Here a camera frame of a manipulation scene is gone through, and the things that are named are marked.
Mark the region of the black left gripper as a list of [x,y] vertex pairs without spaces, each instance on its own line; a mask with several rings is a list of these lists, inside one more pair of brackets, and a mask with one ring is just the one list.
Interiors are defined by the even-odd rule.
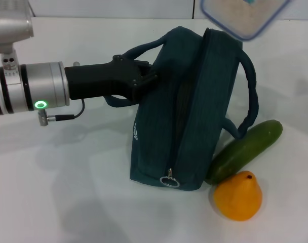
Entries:
[[134,88],[134,101],[140,101],[159,81],[155,72],[142,77],[142,72],[150,71],[149,62],[133,61],[121,55],[113,56],[108,63],[71,66],[64,70],[71,100],[111,95],[131,100]]

